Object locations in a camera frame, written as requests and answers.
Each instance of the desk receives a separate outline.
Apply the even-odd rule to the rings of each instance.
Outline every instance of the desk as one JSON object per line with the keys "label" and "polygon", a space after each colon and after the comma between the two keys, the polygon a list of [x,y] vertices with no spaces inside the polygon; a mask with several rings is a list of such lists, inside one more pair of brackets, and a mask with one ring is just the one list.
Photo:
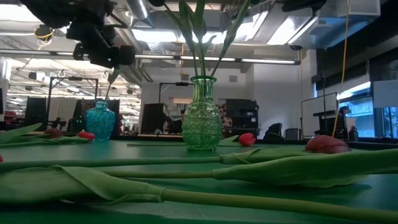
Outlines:
{"label": "desk", "polygon": [[[128,141],[96,142],[63,146],[32,146],[0,149],[5,161],[37,161],[53,159],[127,159],[144,157],[205,157],[214,154],[187,153],[183,146],[127,147]],[[259,147],[279,145],[259,144]],[[216,154],[251,150],[247,147],[219,147]],[[226,167],[222,164],[174,164],[155,166],[112,167],[109,169],[140,171],[205,171]],[[298,187],[265,187],[238,180],[151,179],[150,184],[175,190],[191,190],[219,194],[292,198],[333,203],[357,208],[398,210],[398,175],[371,175],[366,180],[345,187],[306,189]],[[228,208],[177,202],[125,203],[105,207],[84,207],[51,203],[0,209],[1,223],[361,223],[315,215],[271,210]]]}

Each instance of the green tabletop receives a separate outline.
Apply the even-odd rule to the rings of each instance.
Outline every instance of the green tabletop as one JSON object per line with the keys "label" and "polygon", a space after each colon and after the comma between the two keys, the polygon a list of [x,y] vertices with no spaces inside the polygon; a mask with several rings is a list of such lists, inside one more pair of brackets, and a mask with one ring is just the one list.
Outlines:
{"label": "green tabletop", "polygon": [[[244,152],[252,147],[219,147],[215,154],[188,153],[183,146],[134,146],[127,141],[93,144],[32,146],[0,149],[5,161],[55,159],[127,159],[145,157],[204,157]],[[278,147],[278,145],[258,145]],[[188,164],[112,167],[136,171],[205,171],[226,167],[222,164]],[[301,187],[266,187],[237,180],[151,179],[150,184],[175,190],[219,194],[292,198],[333,203],[357,208],[398,211],[398,175],[371,175],[364,181],[345,187],[308,189]],[[125,203],[104,207],[85,207],[50,203],[26,207],[0,208],[0,223],[359,223],[291,212],[228,208],[177,202]]]}

